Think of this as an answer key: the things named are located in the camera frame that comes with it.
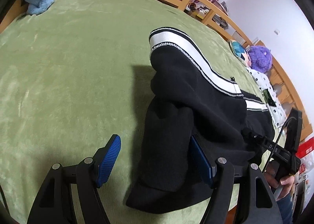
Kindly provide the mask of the person right hand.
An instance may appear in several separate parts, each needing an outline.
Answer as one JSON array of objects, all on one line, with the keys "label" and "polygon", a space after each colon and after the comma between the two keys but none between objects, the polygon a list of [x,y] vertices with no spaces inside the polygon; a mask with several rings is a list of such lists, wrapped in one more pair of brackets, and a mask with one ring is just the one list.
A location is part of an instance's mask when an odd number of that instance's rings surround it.
[{"label": "person right hand", "polygon": [[290,176],[290,175],[285,176],[281,178],[280,181],[277,181],[275,179],[275,174],[276,174],[275,166],[273,165],[272,161],[267,165],[267,168],[263,174],[271,188],[274,188],[274,189],[278,189],[278,187],[281,188],[280,193],[277,196],[275,196],[276,201],[283,199],[289,194],[295,181],[294,176]]}]

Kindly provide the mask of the person forearm blue sleeve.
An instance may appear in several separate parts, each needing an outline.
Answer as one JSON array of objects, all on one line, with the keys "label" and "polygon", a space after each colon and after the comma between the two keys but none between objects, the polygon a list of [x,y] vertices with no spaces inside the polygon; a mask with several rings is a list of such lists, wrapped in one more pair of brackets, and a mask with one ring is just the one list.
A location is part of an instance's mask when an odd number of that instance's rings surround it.
[{"label": "person forearm blue sleeve", "polygon": [[290,194],[286,195],[284,198],[277,201],[277,205],[282,217],[283,224],[292,224],[293,223],[293,204],[291,202]]}]

